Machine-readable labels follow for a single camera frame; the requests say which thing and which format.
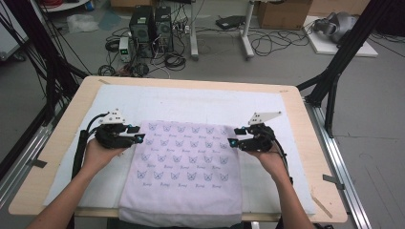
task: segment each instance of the towel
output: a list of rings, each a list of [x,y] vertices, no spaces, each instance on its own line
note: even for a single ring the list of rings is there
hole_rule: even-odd
[[[242,220],[233,128],[143,121],[119,201],[121,220],[154,227],[229,227]]]

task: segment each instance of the cardboard box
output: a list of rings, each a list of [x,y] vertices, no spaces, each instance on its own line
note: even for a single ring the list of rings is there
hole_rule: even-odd
[[[114,8],[134,8],[136,5],[155,6],[155,0],[111,0]]]
[[[311,16],[328,16],[331,12],[345,11],[360,15],[370,0],[313,0],[309,9]]]
[[[301,30],[312,0],[287,0],[282,4],[261,3],[259,25],[263,29]]]

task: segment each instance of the forearm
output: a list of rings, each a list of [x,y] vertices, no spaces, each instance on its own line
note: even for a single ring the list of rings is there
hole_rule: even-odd
[[[313,228],[300,200],[293,189],[288,176],[274,179],[280,198],[283,223],[286,229]]]
[[[93,176],[80,171],[27,228],[66,228]]]

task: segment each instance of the desk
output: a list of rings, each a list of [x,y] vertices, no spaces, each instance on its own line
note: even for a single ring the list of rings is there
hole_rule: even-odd
[[[190,50],[191,50],[191,57],[194,60],[199,59],[199,50],[197,47],[197,35],[196,35],[196,18],[197,15],[196,9],[195,9],[195,3],[197,0],[192,0],[191,1],[191,18],[193,20],[191,21],[191,33],[190,33]],[[254,8],[254,2],[255,1],[264,1],[264,0],[249,0],[247,3],[247,10],[246,10],[246,19],[245,19],[245,28],[241,31],[241,38],[242,42],[246,51],[246,60],[249,58],[252,58],[254,56],[252,47],[250,46],[250,41],[247,38],[247,33],[249,32],[249,26],[250,26],[250,20],[253,14],[253,8]]]
[[[73,101],[62,116],[47,145],[39,156],[40,160],[48,162],[47,166],[43,169],[37,167],[31,169],[25,182],[11,203],[9,209],[11,214],[37,215],[44,208],[42,203],[53,183],[59,163],[72,143],[82,118],[91,107],[98,89],[103,84],[280,94],[286,106],[293,135],[300,152],[304,170],[307,174],[311,196],[316,208],[316,214],[310,216],[310,220],[322,222],[344,222],[347,220],[346,210],[335,185],[322,179],[322,175],[330,176],[330,170],[310,123],[301,95],[295,87],[101,76],[90,76],[83,81]],[[116,218],[117,209],[78,208],[76,215]],[[246,221],[276,221],[277,218],[278,216],[271,214],[243,213],[243,220]]]

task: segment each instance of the person's right hand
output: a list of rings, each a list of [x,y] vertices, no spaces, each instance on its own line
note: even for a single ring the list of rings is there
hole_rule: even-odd
[[[250,155],[259,159],[262,166],[268,171],[272,178],[277,181],[282,178],[288,178],[288,173],[281,159],[277,147],[274,145],[268,152],[248,152]]]
[[[80,171],[83,170],[95,176],[96,173],[104,168],[114,156],[118,156],[124,150],[126,149],[106,149],[101,146],[95,138],[93,138],[87,143],[83,166]]]

